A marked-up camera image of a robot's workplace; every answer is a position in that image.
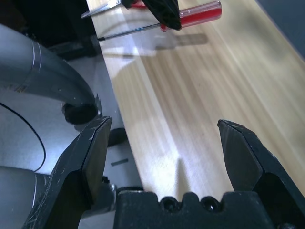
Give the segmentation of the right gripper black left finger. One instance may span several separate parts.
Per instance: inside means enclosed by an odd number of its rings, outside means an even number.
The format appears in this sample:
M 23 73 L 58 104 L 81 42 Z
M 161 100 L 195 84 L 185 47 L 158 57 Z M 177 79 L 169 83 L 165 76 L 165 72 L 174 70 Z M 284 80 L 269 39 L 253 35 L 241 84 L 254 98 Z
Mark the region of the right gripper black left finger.
M 24 229 L 76 229 L 97 199 L 112 119 L 92 120 L 60 155 Z

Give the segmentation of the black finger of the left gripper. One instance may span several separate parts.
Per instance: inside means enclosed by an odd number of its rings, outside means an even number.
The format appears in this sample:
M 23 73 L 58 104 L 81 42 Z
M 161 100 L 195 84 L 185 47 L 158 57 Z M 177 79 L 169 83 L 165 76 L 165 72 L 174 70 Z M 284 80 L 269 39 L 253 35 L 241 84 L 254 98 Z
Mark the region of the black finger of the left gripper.
M 177 0 L 145 0 L 144 4 L 161 25 L 177 31 L 182 28 Z

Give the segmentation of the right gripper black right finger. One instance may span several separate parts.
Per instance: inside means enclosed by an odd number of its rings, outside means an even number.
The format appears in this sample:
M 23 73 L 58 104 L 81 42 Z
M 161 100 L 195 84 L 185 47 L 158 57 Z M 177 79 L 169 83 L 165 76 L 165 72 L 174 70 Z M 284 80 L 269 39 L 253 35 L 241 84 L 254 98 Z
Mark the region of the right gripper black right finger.
M 278 159 L 245 126 L 217 124 L 227 174 L 235 191 L 254 191 L 277 229 L 305 227 L 305 198 Z

